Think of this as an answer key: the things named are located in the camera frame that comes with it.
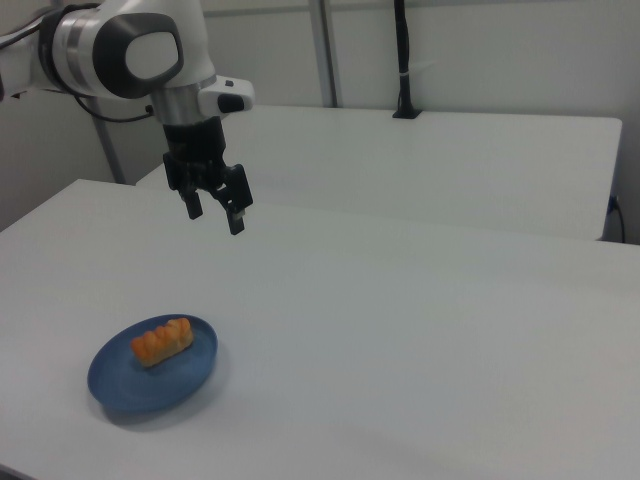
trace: orange food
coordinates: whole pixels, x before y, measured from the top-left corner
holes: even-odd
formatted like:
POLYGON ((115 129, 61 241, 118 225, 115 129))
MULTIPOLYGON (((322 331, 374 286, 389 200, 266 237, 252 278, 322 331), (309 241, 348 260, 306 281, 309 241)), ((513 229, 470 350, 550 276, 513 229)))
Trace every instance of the orange food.
POLYGON ((131 340, 131 350, 143 367, 151 367, 180 353, 192 343, 189 320, 176 318, 131 340))

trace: table surface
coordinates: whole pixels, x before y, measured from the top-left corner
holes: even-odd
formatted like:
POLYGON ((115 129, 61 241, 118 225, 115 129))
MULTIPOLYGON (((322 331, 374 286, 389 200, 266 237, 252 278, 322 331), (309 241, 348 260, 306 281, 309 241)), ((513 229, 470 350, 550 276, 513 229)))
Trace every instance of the table surface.
POLYGON ((0 233, 0 465, 39 480, 635 478, 636 247, 80 181, 0 233), (189 313, 215 372, 173 410, 93 356, 189 313))
MULTIPOLYGON (((224 129, 263 202, 594 240, 621 122, 258 106, 224 129)), ((167 189, 164 167, 138 185, 167 189)))

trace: robotic arm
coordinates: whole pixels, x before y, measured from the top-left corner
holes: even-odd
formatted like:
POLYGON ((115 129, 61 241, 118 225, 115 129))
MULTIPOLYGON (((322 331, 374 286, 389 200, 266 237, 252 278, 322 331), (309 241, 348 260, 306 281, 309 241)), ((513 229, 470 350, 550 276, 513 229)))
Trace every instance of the robotic arm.
POLYGON ((169 145, 167 180, 189 217, 197 190, 227 212, 233 235, 253 203, 242 165, 228 167, 221 119, 250 110, 250 82, 216 75, 200 0, 106 0, 36 15, 0 37, 0 102, 30 89, 81 97, 151 96, 169 145))

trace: white wall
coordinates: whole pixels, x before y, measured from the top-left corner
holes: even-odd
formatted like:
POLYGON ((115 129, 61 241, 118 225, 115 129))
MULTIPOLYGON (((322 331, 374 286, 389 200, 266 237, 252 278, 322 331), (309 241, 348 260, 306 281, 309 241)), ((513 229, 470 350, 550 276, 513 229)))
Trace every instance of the white wall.
MULTIPOLYGON (((48 3, 0 0, 0 32, 48 3)), ((78 178, 111 174, 91 119, 72 99, 32 92, 0 103, 0 230, 78 178)))
MULTIPOLYGON (((221 75, 253 82, 259 105, 322 106, 311 20, 306 0, 203 0, 209 50, 221 75)), ((149 101, 101 102, 105 113, 144 113, 149 101)), ((162 163, 167 145, 155 120, 109 125, 128 183, 162 163)))
MULTIPOLYGON (((412 73, 415 104, 622 119, 616 191, 640 243, 640 1, 488 2, 408 8, 411 62, 433 62, 412 73)), ((395 108, 394 17, 379 4, 332 1, 345 107, 395 108)))

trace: black cable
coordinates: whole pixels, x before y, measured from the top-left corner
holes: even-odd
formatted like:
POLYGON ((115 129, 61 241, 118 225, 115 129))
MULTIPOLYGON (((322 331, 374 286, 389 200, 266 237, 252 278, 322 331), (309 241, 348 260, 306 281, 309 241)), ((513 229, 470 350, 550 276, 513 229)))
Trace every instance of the black cable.
POLYGON ((38 30, 40 30, 40 24, 36 24, 33 27, 27 28, 26 30, 20 32, 18 35, 16 35, 15 37, 10 38, 9 40, 0 43, 0 50, 3 50, 7 47, 10 47, 11 45, 13 45, 14 43, 18 43, 20 40, 22 40, 23 38, 27 38, 29 35, 32 35, 34 33, 36 33, 38 30))
POLYGON ((111 117, 105 117, 104 115, 100 115, 99 113, 94 112, 93 110, 91 110, 89 107, 87 107, 82 100, 80 100, 80 97, 77 97, 74 95, 74 97, 76 99, 76 102, 78 102, 78 105, 80 105, 80 107, 82 107, 82 109, 87 112, 89 115, 91 115, 92 117, 97 118, 98 120, 102 120, 104 122, 111 122, 111 123, 131 123, 131 122, 138 122, 140 120, 145 120, 147 118, 151 118, 153 117, 153 107, 151 105, 147 105, 147 107, 145 108, 146 110, 146 114, 144 115, 140 115, 139 117, 131 117, 131 118, 111 118, 111 117))
POLYGON ((622 209, 620 208, 620 205, 618 205, 618 208, 616 208, 616 210, 618 210, 618 215, 620 216, 620 229, 622 230, 622 243, 627 243, 626 229, 624 228, 624 217, 622 216, 622 209))
POLYGON ((609 197, 609 205, 607 206, 607 215, 610 213, 617 211, 618 216, 620 217, 620 230, 622 236, 622 243, 627 243, 627 229, 624 226, 624 217, 622 215, 622 208, 620 208, 620 202, 618 201, 618 197, 614 197, 611 195, 609 197))
POLYGON ((43 17, 45 13, 49 13, 50 11, 55 10, 55 7, 44 7, 33 12, 31 19, 28 22, 23 23, 22 25, 15 27, 13 30, 9 32, 5 32, 0 37, 6 37, 7 35, 13 35, 14 33, 18 33, 20 30, 27 28, 33 22, 43 17))

